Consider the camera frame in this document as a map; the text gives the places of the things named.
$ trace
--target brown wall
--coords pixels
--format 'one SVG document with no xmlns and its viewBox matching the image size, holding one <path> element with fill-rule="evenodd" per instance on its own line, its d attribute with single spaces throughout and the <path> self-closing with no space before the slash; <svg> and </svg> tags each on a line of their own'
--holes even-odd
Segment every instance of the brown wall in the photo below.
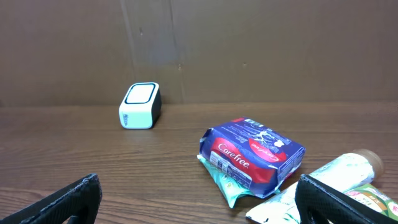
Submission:
<svg viewBox="0 0 398 224">
<path fill-rule="evenodd" d="M 395 0 L 0 0 L 0 106 L 398 100 Z"/>
</svg>

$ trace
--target wood grain surface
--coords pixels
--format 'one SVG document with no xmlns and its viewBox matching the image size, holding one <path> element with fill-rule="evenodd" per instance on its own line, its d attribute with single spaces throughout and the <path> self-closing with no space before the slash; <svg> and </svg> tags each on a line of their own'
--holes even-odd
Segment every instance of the wood grain surface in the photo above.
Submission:
<svg viewBox="0 0 398 224">
<path fill-rule="evenodd" d="M 0 218 L 91 172 L 97 223 L 249 223 L 263 200 L 230 209 L 196 159 L 207 128 L 248 116 L 302 143 L 301 168 L 282 188 L 339 155 L 366 148 L 386 173 L 374 185 L 398 200 L 398 103 L 164 105 L 154 129 L 125 130 L 116 106 L 0 109 Z"/>
</svg>

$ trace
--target blue packaging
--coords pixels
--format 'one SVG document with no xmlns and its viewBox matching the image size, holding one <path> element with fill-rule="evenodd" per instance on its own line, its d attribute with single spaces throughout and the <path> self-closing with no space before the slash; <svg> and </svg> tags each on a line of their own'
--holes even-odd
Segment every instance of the blue packaging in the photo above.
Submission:
<svg viewBox="0 0 398 224">
<path fill-rule="evenodd" d="M 207 130 L 200 154 L 255 196 L 276 191 L 301 164 L 305 148 L 243 117 Z"/>
</svg>

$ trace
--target brown cap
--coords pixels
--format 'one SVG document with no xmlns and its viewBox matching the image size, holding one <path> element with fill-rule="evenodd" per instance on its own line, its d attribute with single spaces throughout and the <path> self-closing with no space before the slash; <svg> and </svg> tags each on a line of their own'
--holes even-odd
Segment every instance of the brown cap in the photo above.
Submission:
<svg viewBox="0 0 398 224">
<path fill-rule="evenodd" d="M 353 153 L 361 155 L 369 161 L 373 168 L 375 180 L 384 173 L 384 163 L 376 153 L 367 149 L 356 149 Z"/>
</svg>

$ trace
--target white box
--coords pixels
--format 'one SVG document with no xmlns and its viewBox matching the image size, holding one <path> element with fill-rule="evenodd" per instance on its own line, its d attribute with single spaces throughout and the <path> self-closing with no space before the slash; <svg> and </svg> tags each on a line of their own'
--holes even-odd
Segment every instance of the white box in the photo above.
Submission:
<svg viewBox="0 0 398 224">
<path fill-rule="evenodd" d="M 129 88 L 120 104 L 120 123 L 126 129 L 149 129 L 160 116 L 161 107 L 157 83 L 136 83 Z"/>
</svg>

